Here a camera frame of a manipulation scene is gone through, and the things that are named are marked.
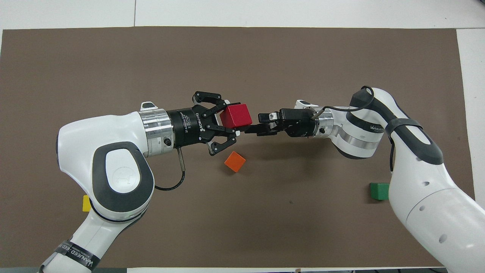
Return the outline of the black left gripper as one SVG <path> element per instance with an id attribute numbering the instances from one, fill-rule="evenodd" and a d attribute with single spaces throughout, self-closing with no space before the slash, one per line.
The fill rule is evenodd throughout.
<path id="1" fill-rule="evenodd" d="M 175 132 L 175 147 L 206 143 L 208 152 L 213 157 L 237 142 L 236 130 L 218 126 L 214 115 L 230 105 L 241 104 L 240 102 L 230 103 L 218 93 L 196 91 L 193 95 L 193 103 L 194 106 L 191 108 L 167 112 Z M 206 108 L 201 106 L 201 103 L 210 103 L 214 106 Z M 226 141 L 218 143 L 213 140 L 215 137 L 225 137 Z"/>

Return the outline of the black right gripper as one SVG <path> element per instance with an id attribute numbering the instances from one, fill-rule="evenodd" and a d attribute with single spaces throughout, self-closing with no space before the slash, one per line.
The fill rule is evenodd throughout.
<path id="1" fill-rule="evenodd" d="M 244 133 L 262 137 L 285 131 L 291 138 L 309 138 L 316 128 L 313 116 L 314 111 L 310 109 L 282 108 L 271 113 L 259 113 L 260 123 L 249 126 Z"/>

